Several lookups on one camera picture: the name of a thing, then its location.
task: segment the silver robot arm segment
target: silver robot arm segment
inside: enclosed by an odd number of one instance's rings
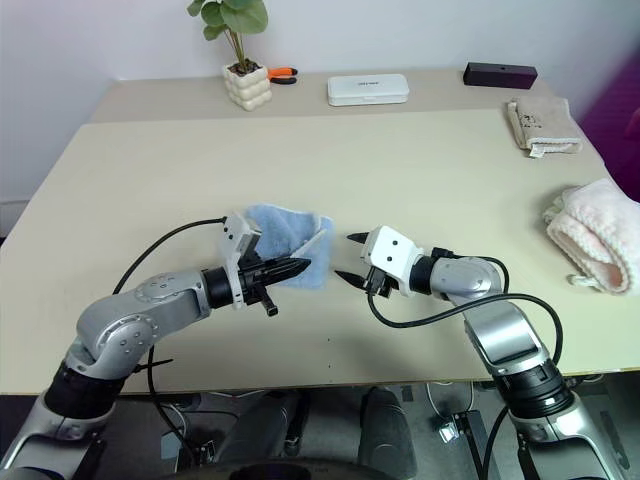
[[[42,471],[73,478],[125,380],[163,337],[226,305],[238,309],[261,302],[269,316],[277,314],[266,287],[295,277],[310,261],[263,261],[254,251],[259,236],[244,218],[232,215],[222,238],[224,267],[156,275],[90,305],[50,387],[37,398],[3,457],[0,478],[22,478],[24,468],[31,469],[29,475]]]
[[[360,241],[364,236],[349,238]],[[364,240],[361,258],[372,269],[361,288],[385,296],[390,286],[405,296],[434,294],[456,306],[502,293],[500,275],[491,263],[453,257],[425,256],[399,232],[378,227]],[[610,446],[578,395],[566,386],[524,312],[502,300],[463,315],[467,336],[509,407],[523,472],[541,479],[624,479]]]

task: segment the white wall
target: white wall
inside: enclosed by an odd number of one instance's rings
[[[189,0],[2,0],[0,203],[28,199],[111,79],[218,74]],[[580,117],[640,45],[638,0],[266,0],[246,46],[302,72],[531,64]]]

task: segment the orange scissors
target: orange scissors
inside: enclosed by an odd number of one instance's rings
[[[270,68],[267,72],[267,78],[271,83],[278,85],[293,85],[298,81],[295,77],[297,74],[298,70],[293,67]]]

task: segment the pink towel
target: pink towel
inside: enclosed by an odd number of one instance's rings
[[[640,204],[608,178],[567,190],[543,214],[547,233],[580,267],[574,285],[640,295]]]

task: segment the blue cloth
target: blue cloth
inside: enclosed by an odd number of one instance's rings
[[[256,252],[265,260],[291,255],[314,237],[319,230],[324,229],[324,234],[317,238],[308,250],[297,255],[300,258],[310,259],[311,265],[297,277],[278,284],[309,289],[324,287],[331,260],[333,220],[313,213],[294,212],[274,205],[249,207],[247,217],[256,222],[262,230]]]

